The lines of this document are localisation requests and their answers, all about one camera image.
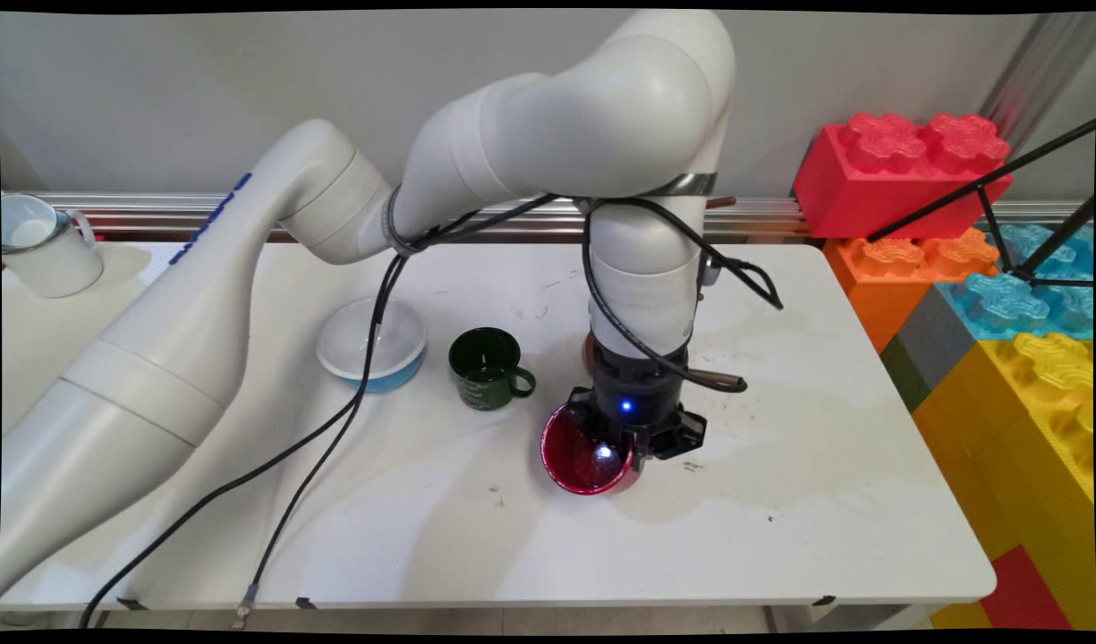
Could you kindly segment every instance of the lego stud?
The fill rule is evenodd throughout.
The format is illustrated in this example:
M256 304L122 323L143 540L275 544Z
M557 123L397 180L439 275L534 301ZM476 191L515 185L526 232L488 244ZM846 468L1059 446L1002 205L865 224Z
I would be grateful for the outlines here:
M1066 280L1092 280L1092 275L1074 273ZM1037 286L1034 297L1050 306L1050 320L1071 334L1087 334L1093 330L1092 286Z
M1029 285L1005 273L972 274L952 286L952 298L967 318L990 331L1038 330L1050 313L1048 304L1031 296Z
M1005 240L1005 250L1008 251L1009 261L1015 266L1026 261L1030 254L1034 254L1035 250L1044 240L1048 240L1051 233L1050 229L1037 223L1030 223L1029 226L1002 226L1001 228L1001 237ZM992 235L989 237L989 242L992 243ZM1075 257L1076 252L1069 248L1069 244L1062 245L1052 252L1046 261L1041 262L1040 268L1037 271L1037 276L1064 276L1074 271Z
M1093 229L1084 226L1080 231L1072 233L1072 237L1069 237L1069 240L1064 243L1064 245L1076 253L1076 260L1074 261L1076 269L1087 273L1088 276L1093 274Z
M1055 436L1069 448L1080 471L1093 476L1093 403L1080 404L1074 411L1062 412L1054 422Z
M854 115L838 130L838 142L852 166L867 174L889 171L906 174L925 154L917 126L899 115Z
M1093 364L1088 348L1065 334L1018 334L997 349L1023 393L1043 403L1091 403Z
M1009 156L1009 145L997 138L996 126L980 115L935 115L921 138L927 146L928 162L951 174L985 174Z
M985 241L985 233L975 228L969 228L954 240L934 238L921 241L920 245L925 252L925 264L947 277L987 274L1001 257L996 246Z
M875 243L861 240L849 240L850 264L861 275L884 277L887 275L912 275L925 253L910 240L878 240Z

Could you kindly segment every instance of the black wire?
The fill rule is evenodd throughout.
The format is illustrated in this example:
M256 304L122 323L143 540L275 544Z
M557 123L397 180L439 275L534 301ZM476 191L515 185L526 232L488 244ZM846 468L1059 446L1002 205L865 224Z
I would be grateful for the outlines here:
M438 240L434 241L433 243L446 244L449 242L454 242L456 240L461 240L461 238L472 235L472 233L475 232L483 231L483 229L490 226L494 226L495 223L500 223L501 221L506 221L512 217L522 216L524 215L524 212L529 211L529 209L541 207L544 204L550 203L556 199L559 199L559 195L551 195L551 194L544 195L539 198L532 199L530 202L520 204L517 207L506 209L506 211L496 212L495 215L488 217L488 219L484 219L483 221L478 221L476 223L465 226L465 228L461 228L460 231L450 232L448 233L448 235L442 233L441 237L438 237ZM420 248L427 248L429 245L432 245L432 243L424 244L421 242Z
M399 266L403 265L403 261L404 257L396 256L392 257L391 262L389 262L388 269L387 272L385 272L385 276L380 283L380 290L377 295L377 306L373 307L375 310L383 309L383 306L380 306L381 296L387 298L387 290L390 290L392 288L393 283L396 283L396 278L393 278L393 271L396 271L396 275L399 275L400 274ZM373 323L370 324L370 330L368 330L368 335L370 335L370 338L368 340L368 347L370 348L373 346L373 341L376 341L375 333L376 333L376 323ZM198 514L201 509L205 508L205 506L207 506L209 502L221 496L221 494L226 494L227 492L238 488L238 486L248 484L248 482L255 480L256 476L261 475L262 473L265 473L266 470L270 470L271 468L273 468L273 465L281 463L282 461L285 460L286 457L289 457L290 453L294 453L298 449L310 444L310 441L312 441L316 437L321 436L322 433L324 433L326 429L334 425L336 421L344 415L345 412L350 412L349 419L344 422L344 427L347 427L350 422L352 422L353 416L356 413L356 407L359 407L361 399L363 399L364 396L364 388L365 383L368 381L368 370L372 367L372 363L373 363L373 350L370 349L367 352L367 354L365 354L364 375L363 379L361 379L361 387L358 388L358 390L356 390L356 393L353 395L353 398L350 399L350 401L344 404L344 407L340 409L340 411L336 412L332 416L332 418L327 421L323 425L321 425L321 427L316 428L308 436L302 437L301 440L298 440L294 445L290 445L289 447L285 448L281 453L277 453L277 456L274 456L269 461L265 461L264 464L261 464L258 468L254 468L253 470L250 470L249 472L241 474L241 476L238 476L236 480L229 481L227 482L227 484L221 485L219 486L219 488L216 488L212 493L208 493L205 496L203 496L197 503L195 503L195 505L192 506L191 509L187 509L186 513L183 514L183 516L179 517L174 522L170 525L170 527L168 527L161 534L159 534L158 538L150 543L150 545L144 548L141 553L135 555L135 557L132 559L129 563L123 566L121 571L115 573L114 576L110 578L110 580L106 582L106 584L103 584L102 588L94 594L94 597L90 600L90 602L85 605L85 610L82 612L82 617L78 621L78 628L90 628L90 616L92 616L94 610L96 610L96 608L99 607L99 602L102 602L102 598L105 597L106 593L110 593L110 590L113 589L113 587L118 582L122 582L122 579L125 578L125 576L129 574L130 571L134 571L135 567L138 567L138 565L142 563L145 559L149 557L150 554L153 554L155 550L158 550L158 548L162 545L164 541L167 541L167 539L170 539L171 534L174 534L175 531L180 529L180 527L183 527L183 524L186 524L186 521L191 520L191 518L196 514Z
M647 358L654 359L654 361L661 367L673 372L674 375L680 376L683 380L687 380L687 382L696 383L699 387L710 388L710 390L724 393L740 393L747 390L747 383L745 383L745 380L742 378L735 378L734 383L717 382L717 380L708 380L706 378L695 376L684 367L680 366L680 364L675 364L670 361L667 358L663 358L662 355L659 355L658 352L650 346L647 346L644 342L640 341L636 334L632 334L631 331L623 324L621 320L616 317L616 313L610 310L610 306L608 306L607 300L604 299L604 295L600 290L600 286L596 285L596 277L592 272L592 215L601 205L608 203L631 205L631 207L642 207L644 209L649 209L649 211L654 212L659 217L662 217L662 219L666 220L667 223L674 226L678 232L683 232L683 235L686 235L688 240L694 242L695 245L698 245L703 252L708 254L708 256L716 260L720 266L727 267L727 269L734 274L740 280L743 280L744 285L747 285L749 288L755 290L755 292L765 299L765 301L768 301L769 304L774 306L774 309L780 310L781 299L777 297L777 289L774 289L774 283L769 280L768 274L766 274L764 269L751 264L751 262L733 260L732 257L724 256L723 253L715 250L713 246L708 244L706 240L695 232L693 228L687 226L686 222L675 216L674 212L654 202L637 197L596 200L590 205L587 216L584 217L583 220L583 241L581 249L583 277L587 280L587 289L592 291L592 301L596 302L596 306L600 307L600 311L602 311L604 318L610 322L612 326L616 327L616 331L618 331L618 333L620 333L626 341L631 343L635 348L639 349L641 354L646 355ZM762 289L761 286L756 285L756 283L753 281L751 277L745 275L743 271L753 271L757 273L766 283L766 288L768 288L768 290Z
M388 265L388 272L385 273L385 281L380 285L380 290L377 294L376 304L373 306L373 321L368 325L368 349L364 354L364 372L361 376L361 387L356 393L358 396L364 395L364 384L368 381L368 366L373 363L373 344L375 344L377 338L377 327L380 325L380 321L385 315L385 304L388 302L388 294L392 292L392 287L397 285L397 278L400 277L401 271L404 269L404 264L408 262L408 257L404 256L393 256L392 264ZM265 553L261 555L261 562L258 564L256 572L253 573L253 586L261 586L261 575L265 573L265 564L270 562L270 554L273 554L273 549L277 545L277 539L281 537L281 531L285 529L285 522L289 520L289 515L294 514L294 507L297 502L300 501L301 494L305 488L309 485L309 482L313 480L318 470L321 465L326 463L330 453L336 448L336 444L344 436L344 433L349 430L350 424L352 424L353 418L356 416L356 411L358 410L361 401L353 406L352 412L349 412L349 418L344 419L344 424L340 427L340 432L336 432L336 436L333 437L332 442L324 450L322 456L318 458L313 469L309 470L309 473L301 481L301 485L298 485L297 492L294 493L294 497L289 498L289 504L285 506L285 513L282 514L281 520L277 521L276 529L273 530L272 537L270 537L270 543L265 547Z
M459 238L469 235L472 232L481 231L481 229L487 228L488 226L491 226L499 221L503 221L505 219L510 219L511 217L522 215L522 212L529 211L529 209L537 207L537 205L543 205L544 203L550 202L555 198L556 198L555 196L540 197L539 199L535 199L527 204L520 205L520 207L512 208L510 209L510 211L499 212L499 215L490 217L490 219L472 225L469 228L466 228L464 231L457 232L456 235L452 235L450 233L453 231L457 231L457 229L461 228L461 226L465 226L465 223L469 221L471 217L478 215L479 209L477 209L477 211L466 212L465 215L461 215L460 217L458 217L454 221L450 221L450 223L445 225L444 227L436 226L430 229L430 231L424 237L422 237L421 240L418 240L416 248L424 249L432 244L444 243L445 241L448 241L446 240L446 237ZM103 584L101 590L99 590L94 595L94 597L90 599L90 602L85 605L85 610L82 612L81 619L79 619L78 628L89 628L90 617L93 616L94 610L96 610L96 608L99 607L99 602L102 602L102 598L105 597L106 593L113 589L113 587L118 582L122 582L122 579L125 578L127 574L130 574L130 571L134 571L135 567L138 567L138 565L142 563L145 559L149 557L150 554L153 554L155 550L158 550L158 548L162 545L164 541L167 541L167 539L170 539L171 534L174 534L175 531L180 529L180 527L183 527L183 525L186 524L186 521L191 520L191 518L196 514L198 514L201 509L205 508L205 506L207 506L209 502L221 496L221 494L226 494L227 492L236 490L238 486L244 485L249 481L253 481L254 478L266 472L266 470L270 470L271 468L273 468L273 465L281 463L282 461L285 460L285 458L289 457L290 453L294 453L298 449L310 444L310 441L316 439L316 437L321 436L322 433L327 432L328 428L334 425L336 421L340 419L341 416L343 416L346 412L350 412L349 418L344 421L344 424L342 428L340 428L340 432L336 432L336 436L333 438L332 442L326 449L324 453L322 453L321 458L318 459L318 463L313 465L313 470L310 470L308 475L305 478L305 481L301 481L301 485L298 486L297 493L294 494L294 498L289 502L289 505L285 507L285 513L282 515L281 521L277 524L276 529L274 529L274 533L270 538L269 545L265 547L265 553L262 554L261 565L258 566L258 570L254 574L253 584L254 586L256 586L259 579L261 579L262 572L265 571L265 563L269 562L269 557L272 554L274 544L276 543L283 527L285 527L285 522L289 518L290 513L293 513L294 506L297 505L297 501L300 498L301 493L305 491L306 486L309 484L311 480L313 480L316 472L318 472L319 469L321 469L321 465L324 463L324 461L330 456L332 450L336 447L336 444L339 444L340 441L340 437L342 437L344 433L349 429L350 424L352 423L353 418L356 415L356 411L359 407L361 400L364 399L365 383L368 381L368 370L370 370L373 364L373 346L375 346L376 344L376 327L377 324L380 322L380 319L383 319L384 317L384 309L385 304L387 303L388 294L391 292L392 287L397 284L397 278L400 277L401 269L403 269L406 261L407 257L404 256L393 256L392 261L389 262L388 264L388 268L385 271L385 276L380 283L380 290L377 292L377 300L373 306L373 322L368 326L368 345L367 345L368 350L365 352L364 356L363 378L361 378L361 384L358 387L358 390L353 395L353 398L346 404L344 404L344 407L340 409L340 411L336 412L332 416L332 418L330 418L323 425L321 425L321 427L316 428L308 436L302 437L301 440L298 440L293 446L287 447L285 451L278 453L278 456L274 456L269 461L265 461L264 464L259 465L256 469L251 470L246 474L241 474L241 476L238 476L236 480L229 481L228 484L221 485L219 486L219 488L216 488L212 493L208 493L205 496L203 496L197 503L195 503L195 505L192 506L191 509L187 509L186 513L183 514L183 516L179 517L174 522L170 525L170 527L168 527L161 534L159 534L158 538L150 543L150 545L144 548L141 553L136 554L135 557L132 559L129 563L127 563L125 566L123 566L122 570L118 571L112 578L110 578L110 580L106 582L106 584Z
M493 217L488 217L488 219L470 226L465 226L466 221L469 220L475 215L478 215L479 211L466 212L465 215L454 220L452 223L445 225L444 227L433 227L432 229L430 229L430 231L421 240L416 241L415 246L418 249L425 249L436 243L453 242L459 240L459 238L472 235L472 233L482 231L482 229L486 229L487 227L493 226L501 221L505 221L507 219L511 219L512 217L517 217L520 215L523 215L523 212L530 211L530 209L540 207L540 205L547 204L548 202L552 202L557 198L558 195L552 195L552 194L544 195L539 198L518 205L518 207L507 209L507 211L498 212L498 215L494 215ZM721 266L728 267L728 269L731 273L733 273L737 277L739 277L740 280L743 280L745 285L751 286L751 288L755 290L755 292L757 292L761 297L772 302L772 304L776 306L777 309L781 309L781 301L777 298L777 291L774 290L774 284L772 280L769 280L769 276L766 275L764 269L758 268L753 264L747 264L747 262L744 261L731 260L731 257L723 256L722 253L719 253L711 245L707 244L707 242L704 241L703 238L699 237L698 233L694 231L694 229L692 229L685 222L680 220L675 215L673 215L673 212L667 211L666 208L660 207L660 205L654 204L654 202L630 197L623 199L607 199L604 202L596 202L596 204L592 205L592 210L596 208L597 205L605 203L621 203L626 205L636 205L637 207L643 207L646 209L650 209L651 212L654 212L655 215L665 219L669 223L675 226L675 228L677 228L680 232L683 232L684 235L689 238L689 240L694 241L696 245L699 245L699 249L703 249L704 252L707 252L709 256L718 261ZM590 257L590 244L592 244L592 211L589 211L587 217L585 217L584 228L583 228L584 276L587 278L587 288L589 290L592 291L593 300L596 301L597 306L600 306L602 313L604 313L604 315L608 319L612 325L616 326L616 329L620 331L623 337L626 337L632 345L635 345L635 347L637 347L640 352L642 352L642 354L649 356L649 358L651 359L654 359L655 363L661 364L661 366L665 367L666 369L683 377L683 379L689 380L692 383L703 384L703 387L705 388L711 388L712 390L723 391L723 392L741 392L745 390L745 383L741 378L738 379L739 387L735 388L732 387L732 384L716 383L712 382L712 380L706 380L696 377L687 372L677 364L671 363L669 359L663 358L663 356L655 354L653 349L647 347L644 343L642 343L641 341L639 341L639 338L636 337L636 335L631 334L628 327L623 325L620 320L618 320L618 318L616 318L616 314L614 314L613 311L609 309L607 302L604 300L604 298L602 298L600 286L597 286L596 281L594 281L594 278L592 276L592 258ZM400 277L400 274L404 268L406 262L408 262L408 258L404 256L393 256L392 261L389 262L387 272L385 272L385 276L380 283L380 289L377 292L377 300L373 306L373 319L370 324L368 325L368 343L367 343L368 350L365 352L363 376L361 377L361 384L358 387L358 390L356 391L356 394L354 394L353 398L346 404L344 404L344 407L340 409L340 411L336 412L329 421L327 421L323 425L321 425L321 427L316 428L308 436L302 437L301 440L298 440L293 446L285 448L282 452L277 453L277 456L274 456L269 461L265 461L264 464L259 465L256 469L253 469L247 472L246 474L241 474L241 476L238 476L236 480L229 481L227 482L227 484L221 485L219 486L219 488L216 488L212 493L208 493L205 496L203 496L197 503L195 503L195 505L192 506L191 509L187 509L186 513L183 514L183 516L179 517L174 522L170 525L170 527L168 527L161 534L159 534L158 538L150 543L150 545L146 547L146 549L144 549L141 553L138 553L138 555L135 555L135 557L132 559L130 562L127 563L124 567L122 567L122 570L118 571L112 578L110 578L110 580L106 582L106 584L103 584L101 590L99 590L94 595L94 597L90 600L90 602L85 605L85 610L82 612L82 617L81 620L79 620L78 628L89 628L90 616L92 616L94 610L96 610L99 602L102 602L102 598L105 597L106 593L113 589L113 587L118 582L122 582L122 579L125 578L125 576L129 574L130 571L134 571L135 567L138 567L138 565L142 563L145 559L149 557L150 554L153 554L153 551L158 550L158 548L162 545L164 541L167 541L167 539L170 539L171 534L174 534L174 531L179 530L181 526L183 526L184 524L186 524L186 521L189 521L189 519L198 514L201 509L205 508L205 506L207 506L209 502L232 490L236 490L238 486L244 485L249 481L253 481L254 478L266 472L266 470L272 469L273 465L281 463L282 461L285 460L286 457L289 457L290 453L294 453L301 447L310 444L310 441L316 439L316 437L321 436L322 433L327 432L328 428L334 425L336 421L340 419L340 417L347 412L349 416L346 419L344 419L342 428L340 428L340 432L336 432L336 436L333 437L332 442L329 444L329 447L318 459L318 461L316 461L313 469L311 469L308 475L305 478L305 480L301 481L301 485L298 486L297 492L294 493L294 497L290 498L289 504L285 507L285 513L282 515L282 518L278 521L276 529L274 529L274 533L270 538L269 545L265 547L265 553L262 554L261 563L259 563L256 572L254 573L253 576L254 587L256 587L258 584L261 583L261 575L265 572L265 564L269 563L269 559L270 555L273 553L274 545L276 544L277 539L281 537L282 530L285 528L285 522L289 518L289 515L293 514L294 507L297 505L297 502L300 501L301 494L305 492L309 483L313 480L315 474L318 473L319 469L321 469L321 465L324 463L324 461L328 460L328 457L331 456L333 449L336 447L336 445L339 445L340 439L342 439L344 433L349 429L350 425L352 424L353 418L356 416L356 412L358 411L361 401L363 401L364 399L365 384L367 384L368 382L368 371L370 371L372 369L373 346L375 346L376 344L377 326L379 325L384 317L384 310L385 310L385 304L387 304L388 301L388 295L392 292L392 287L397 284L397 278ZM760 286L757 286L755 281L751 280L751 278L745 276L743 274L743 269L750 269L757 273L766 283L769 292L766 292L764 289L760 288Z

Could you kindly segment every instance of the gray lego brick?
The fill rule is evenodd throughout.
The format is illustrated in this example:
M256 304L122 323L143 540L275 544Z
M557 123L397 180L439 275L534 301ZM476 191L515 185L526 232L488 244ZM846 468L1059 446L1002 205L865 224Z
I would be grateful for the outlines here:
M974 342L972 332L937 285L925 290L925 297L909 314L897 337L902 340L904 352L931 391L961 361Z

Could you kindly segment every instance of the green mug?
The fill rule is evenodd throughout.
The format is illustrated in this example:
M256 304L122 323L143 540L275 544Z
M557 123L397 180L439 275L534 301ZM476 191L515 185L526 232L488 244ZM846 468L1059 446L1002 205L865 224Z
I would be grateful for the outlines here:
M460 400L469 407L491 411L536 391L535 376L516 367L520 345L507 331L490 326L466 331L448 348L448 363L456 373ZM516 387L516 379L523 379L528 388Z

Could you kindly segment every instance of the white enamel mug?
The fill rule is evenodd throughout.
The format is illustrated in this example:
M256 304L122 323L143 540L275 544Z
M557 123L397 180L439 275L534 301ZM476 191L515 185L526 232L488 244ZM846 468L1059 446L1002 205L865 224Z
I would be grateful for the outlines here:
M61 212L30 195L0 196L2 262L44 298L61 298L93 285L102 275L94 232L82 212ZM82 229L75 231L70 220Z

